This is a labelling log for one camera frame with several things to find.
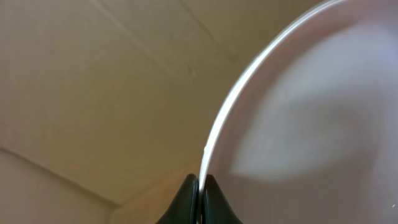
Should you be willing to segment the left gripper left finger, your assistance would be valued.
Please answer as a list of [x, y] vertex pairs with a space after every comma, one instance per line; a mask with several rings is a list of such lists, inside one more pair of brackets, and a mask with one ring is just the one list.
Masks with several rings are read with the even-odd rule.
[[199, 182], [188, 174], [166, 212], [156, 224], [196, 224]]

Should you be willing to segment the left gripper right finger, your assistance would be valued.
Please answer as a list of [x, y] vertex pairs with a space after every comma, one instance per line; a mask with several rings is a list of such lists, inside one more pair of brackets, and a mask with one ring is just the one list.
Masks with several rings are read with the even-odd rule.
[[213, 175], [207, 175], [202, 197], [203, 224], [242, 224], [229, 206]]

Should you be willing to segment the white plate with stain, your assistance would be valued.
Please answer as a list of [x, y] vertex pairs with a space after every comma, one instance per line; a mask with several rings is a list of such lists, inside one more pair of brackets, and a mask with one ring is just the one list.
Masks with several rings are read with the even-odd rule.
[[243, 223], [397, 222], [397, 0], [324, 1], [226, 97], [206, 142]]

